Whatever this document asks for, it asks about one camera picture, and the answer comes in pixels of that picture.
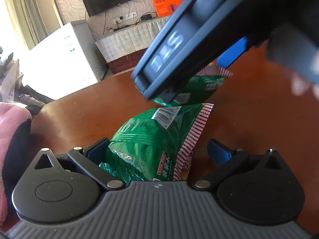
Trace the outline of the person's right hand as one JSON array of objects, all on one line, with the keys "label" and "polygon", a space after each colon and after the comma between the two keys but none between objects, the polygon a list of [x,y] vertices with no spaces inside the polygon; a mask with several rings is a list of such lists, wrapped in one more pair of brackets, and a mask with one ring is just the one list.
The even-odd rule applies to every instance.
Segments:
[{"label": "person's right hand", "polygon": [[291,92],[295,96],[302,96],[308,90],[312,90],[314,97],[319,99],[319,86],[318,84],[313,84],[309,80],[303,78],[296,72],[292,73],[291,76]]}]

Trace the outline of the pink sleeved forearm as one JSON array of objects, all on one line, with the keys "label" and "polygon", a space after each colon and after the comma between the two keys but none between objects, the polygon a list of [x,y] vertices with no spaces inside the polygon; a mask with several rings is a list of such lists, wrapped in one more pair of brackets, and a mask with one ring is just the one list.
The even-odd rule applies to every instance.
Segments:
[{"label": "pink sleeved forearm", "polygon": [[12,191],[27,167],[31,120],[27,109],[1,103],[1,225],[12,205]]}]

